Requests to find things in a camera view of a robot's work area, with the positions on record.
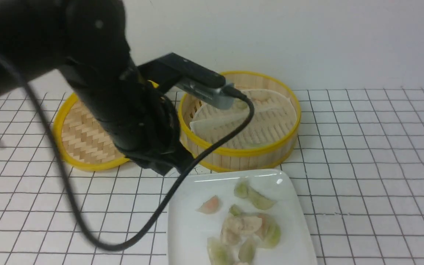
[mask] yellow rim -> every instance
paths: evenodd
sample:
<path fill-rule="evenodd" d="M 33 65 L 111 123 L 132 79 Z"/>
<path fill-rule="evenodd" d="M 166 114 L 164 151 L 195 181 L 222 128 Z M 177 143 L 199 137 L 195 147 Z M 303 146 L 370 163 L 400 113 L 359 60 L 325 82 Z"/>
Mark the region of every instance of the yellow rim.
<path fill-rule="evenodd" d="M 54 133 L 55 139 L 57 140 L 57 144 L 59 145 L 60 153 L 62 154 L 62 157 L 66 161 L 66 163 L 69 163 L 71 166 L 78 168 L 80 170 L 84 170 L 84 171 L 100 171 L 100 170 L 115 168 L 127 162 L 129 160 L 128 158 L 117 158 L 112 161 L 101 163 L 101 164 L 87 164 L 72 158 L 66 152 L 62 143 L 63 123 L 64 123 L 64 120 L 66 119 L 66 116 L 70 112 L 71 108 L 77 101 L 78 101 L 78 97 L 76 96 L 76 94 L 73 93 L 71 96 L 69 96 L 66 102 L 60 107 L 60 110 L 57 113 L 57 116 L 55 117 L 55 121 L 53 124 L 53 133 Z"/>
<path fill-rule="evenodd" d="M 294 141 L 291 149 L 283 157 L 281 157 L 281 159 L 279 159 L 278 161 L 275 161 L 274 163 L 269 164 L 267 166 L 263 166 L 261 168 L 275 168 L 276 166 L 279 166 L 282 162 L 286 161 L 286 159 L 291 155 L 292 151 L 294 150 L 294 146 L 296 145 L 296 142 L 297 142 L 297 140 Z M 209 164 L 209 163 L 207 163 L 206 161 L 203 161 L 203 160 L 199 164 L 201 164 L 205 168 L 208 168 L 208 169 L 215 171 L 215 172 L 218 172 L 218 173 L 237 171 L 237 170 L 232 170 L 232 169 L 229 169 L 229 168 L 214 166 L 214 165 Z"/>
<path fill-rule="evenodd" d="M 269 77 L 268 75 L 259 74 L 259 73 L 255 73 L 255 72 L 248 72 L 248 71 L 229 71 L 229 72 L 223 72 L 221 74 L 222 75 L 227 75 L 227 74 L 252 74 L 252 75 L 257 75 L 258 77 L 265 77 L 267 79 L 273 80 L 274 82 L 280 84 L 282 87 L 284 87 L 284 88 L 286 88 L 288 90 L 288 92 L 291 95 L 291 97 L 293 98 L 294 102 L 296 102 L 297 120 L 296 120 L 296 124 L 294 124 L 294 126 L 291 128 L 291 130 L 289 131 L 289 133 L 286 134 L 284 136 L 284 138 L 282 138 L 281 140 L 279 140 L 279 141 L 277 141 L 277 142 L 275 142 L 273 144 L 270 144 L 270 145 L 264 146 L 264 147 L 260 147 L 260 148 L 254 148 L 254 149 L 231 149 L 231 148 L 219 147 L 219 148 L 217 148 L 217 150 L 214 151 L 215 154 L 219 154 L 219 155 L 223 155 L 223 156 L 240 156 L 240 157 L 245 157 L 245 156 L 259 156 L 259 155 L 266 154 L 266 153 L 269 153 L 269 152 L 272 152 L 272 151 L 278 149 L 279 147 L 281 147 L 281 145 L 284 142 L 286 142 L 289 138 L 291 138 L 293 136 L 293 134 L 295 134 L 297 132 L 297 128 L 299 127 L 300 119 L 301 119 L 301 107 L 300 107 L 300 104 L 299 104 L 299 101 L 298 101 L 296 95 L 294 94 L 294 92 L 292 92 L 292 90 L 288 86 L 286 86 L 286 84 L 284 84 L 283 82 L 281 82 L 281 81 L 279 81 L 279 80 L 277 80 L 277 79 L 275 79 L 273 77 Z M 186 125 L 186 123 L 185 123 L 185 121 L 183 119 L 182 108 L 183 108 L 183 103 L 184 103 L 185 97 L 187 97 L 187 94 L 185 94 L 183 96 L 183 98 L 181 99 L 180 108 L 179 108 L 179 115 L 178 115 L 179 116 L 179 119 L 180 119 L 181 127 L 182 127 L 184 133 L 187 135 L 188 138 L 190 138 L 198 146 L 206 149 L 209 146 L 211 146 L 212 144 L 209 143 L 209 142 L 207 142 L 207 141 L 204 141 L 203 139 L 201 139 L 198 136 L 196 136 L 190 130 L 190 128 L 187 127 L 187 125 Z"/>

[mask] white table surface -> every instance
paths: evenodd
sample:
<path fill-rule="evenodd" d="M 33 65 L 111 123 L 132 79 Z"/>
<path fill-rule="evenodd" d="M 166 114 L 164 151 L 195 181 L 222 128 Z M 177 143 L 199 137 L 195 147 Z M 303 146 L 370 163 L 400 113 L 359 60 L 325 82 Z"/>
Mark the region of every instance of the white table surface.
<path fill-rule="evenodd" d="M 278 168 L 299 195 L 318 262 L 424 265 L 424 90 L 296 94 L 303 111 L 299 145 Z M 181 95 L 169 93 L 177 102 Z M 63 95 L 41 98 L 54 116 Z M 124 253 L 85 243 L 24 99 L 21 91 L 0 98 L 0 134 L 8 146 L 0 148 L 0 265 L 166 265 L 167 213 Z M 112 242 L 138 231 L 174 181 L 133 163 L 96 173 L 72 169 L 71 177 L 84 216 Z"/>

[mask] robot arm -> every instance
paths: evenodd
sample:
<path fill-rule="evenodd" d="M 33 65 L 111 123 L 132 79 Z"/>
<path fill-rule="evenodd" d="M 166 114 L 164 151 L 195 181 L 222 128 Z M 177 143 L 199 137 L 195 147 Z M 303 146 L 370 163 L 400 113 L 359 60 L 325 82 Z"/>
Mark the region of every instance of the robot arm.
<path fill-rule="evenodd" d="M 223 76 L 174 53 L 136 66 L 120 0 L 0 0 L 0 52 L 28 79 L 58 69 L 119 151 L 162 175 L 193 160 L 164 93 L 176 85 L 219 109 L 233 103 Z M 16 86 L 0 67 L 0 95 Z"/>

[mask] white wall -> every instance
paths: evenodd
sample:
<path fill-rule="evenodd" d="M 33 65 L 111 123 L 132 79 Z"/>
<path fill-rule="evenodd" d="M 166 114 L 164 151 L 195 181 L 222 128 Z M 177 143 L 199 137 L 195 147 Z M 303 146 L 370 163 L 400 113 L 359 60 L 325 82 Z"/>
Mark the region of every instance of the white wall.
<path fill-rule="evenodd" d="M 124 0 L 137 64 L 176 52 L 293 89 L 424 86 L 424 0 Z"/>

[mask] square plate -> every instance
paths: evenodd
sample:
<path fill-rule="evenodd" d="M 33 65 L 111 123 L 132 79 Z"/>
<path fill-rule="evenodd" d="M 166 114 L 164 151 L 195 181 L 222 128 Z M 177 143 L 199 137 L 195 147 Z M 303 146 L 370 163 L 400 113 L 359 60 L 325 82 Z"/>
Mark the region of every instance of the square plate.
<path fill-rule="evenodd" d="M 241 178 L 248 179 L 256 191 L 276 200 L 273 208 L 259 211 L 247 200 L 235 197 L 233 190 Z M 196 211 L 214 195 L 221 201 L 217 213 L 205 215 Z M 268 213 L 281 226 L 280 243 L 273 250 L 258 248 L 253 265 L 317 264 L 307 223 L 291 180 L 280 170 L 261 169 L 188 176 L 184 180 L 169 204 L 169 265 L 210 264 L 207 238 L 219 238 L 222 223 L 232 204 L 237 204 L 246 213 Z M 233 247 L 236 260 L 240 244 Z"/>

